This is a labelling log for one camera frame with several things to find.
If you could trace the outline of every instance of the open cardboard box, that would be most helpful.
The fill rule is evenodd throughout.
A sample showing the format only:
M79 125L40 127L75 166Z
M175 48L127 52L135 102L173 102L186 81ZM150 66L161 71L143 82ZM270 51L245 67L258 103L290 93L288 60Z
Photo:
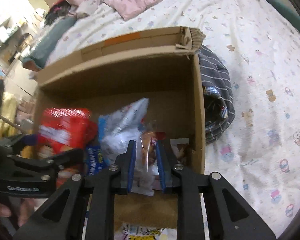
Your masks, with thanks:
M198 29L172 27L115 37L47 66L37 76L34 131L48 107L85 107L92 120L142 97L149 98L145 122L156 120L168 139L195 138L191 168L204 171L204 105ZM115 228L122 223L177 227L177 196L156 192L115 197Z

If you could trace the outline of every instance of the bed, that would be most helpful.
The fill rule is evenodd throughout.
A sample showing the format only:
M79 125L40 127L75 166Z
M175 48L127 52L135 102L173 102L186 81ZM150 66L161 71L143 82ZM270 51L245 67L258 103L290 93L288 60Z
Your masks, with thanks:
M277 237L300 208L300 34L265 0L163 0L123 21L105 4L59 40L47 64L117 35L196 27L229 71L236 117L206 146L220 172Z

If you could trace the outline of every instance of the white plastic bag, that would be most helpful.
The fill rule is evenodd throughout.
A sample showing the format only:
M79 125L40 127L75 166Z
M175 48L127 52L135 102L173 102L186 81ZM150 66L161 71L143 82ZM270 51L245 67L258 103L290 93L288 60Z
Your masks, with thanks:
M99 142L107 165L113 164L119 154L127 151L130 140L137 143L140 154L141 120L146 115L149 99L142 98L112 114L101 115L98 120Z

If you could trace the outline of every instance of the cardboard box flap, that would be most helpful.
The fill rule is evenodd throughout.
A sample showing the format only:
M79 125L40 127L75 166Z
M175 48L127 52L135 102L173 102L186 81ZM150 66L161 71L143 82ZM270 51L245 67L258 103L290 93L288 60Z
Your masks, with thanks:
M37 82L44 85L88 66L101 66L124 58L194 54L204 37L199 29L188 27L152 29L117 36L75 51L46 66L38 73Z

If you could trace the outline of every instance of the human hand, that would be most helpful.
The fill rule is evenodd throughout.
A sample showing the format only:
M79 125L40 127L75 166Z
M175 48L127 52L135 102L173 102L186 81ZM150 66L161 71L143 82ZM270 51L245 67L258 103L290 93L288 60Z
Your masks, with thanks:
M24 223L26 223L29 217L32 215L34 211L35 202L34 199L25 198L20 206L20 212L18 217L18 225L21 227ZM12 215L11 210L0 203L0 217L10 217Z

